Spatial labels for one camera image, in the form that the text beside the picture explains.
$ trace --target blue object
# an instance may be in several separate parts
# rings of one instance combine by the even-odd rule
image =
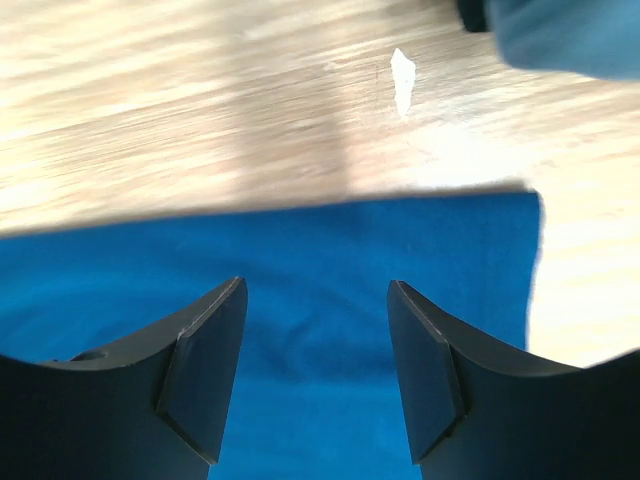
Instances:
[[[640,2],[486,2],[498,47],[510,65],[615,80],[640,79]]]
[[[414,198],[131,223],[0,241],[0,352],[68,359],[232,276],[249,312],[220,480],[403,480],[386,316],[405,280],[525,347],[536,194]]]

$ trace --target wooden surface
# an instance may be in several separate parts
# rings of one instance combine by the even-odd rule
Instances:
[[[531,350],[638,347],[638,86],[510,70],[452,3],[6,0],[0,232],[523,181],[546,205]]]

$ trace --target wood grain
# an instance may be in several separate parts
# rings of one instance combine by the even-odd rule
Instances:
[[[509,69],[452,3],[5,1],[0,232],[523,181],[546,207],[531,350],[638,347],[638,85]]]

